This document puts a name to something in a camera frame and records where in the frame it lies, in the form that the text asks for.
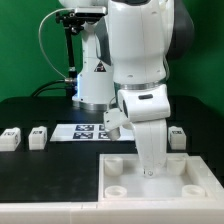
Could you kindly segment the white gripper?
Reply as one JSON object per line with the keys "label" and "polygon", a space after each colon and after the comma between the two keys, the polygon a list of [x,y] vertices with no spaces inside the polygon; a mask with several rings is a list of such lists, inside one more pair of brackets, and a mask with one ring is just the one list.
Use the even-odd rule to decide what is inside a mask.
{"label": "white gripper", "polygon": [[133,131],[144,175],[155,176],[166,163],[166,119],[171,113],[166,85],[147,90],[119,90],[118,105]]}

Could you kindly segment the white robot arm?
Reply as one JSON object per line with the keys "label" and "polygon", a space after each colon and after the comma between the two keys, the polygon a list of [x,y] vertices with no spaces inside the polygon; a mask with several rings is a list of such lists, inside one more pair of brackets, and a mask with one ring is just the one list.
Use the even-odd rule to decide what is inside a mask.
{"label": "white robot arm", "polygon": [[166,163],[171,109],[166,59],[189,48],[194,27],[182,0],[59,0],[78,17],[102,11],[95,28],[97,56],[113,67],[116,107],[104,112],[108,137],[133,131],[147,177]]}

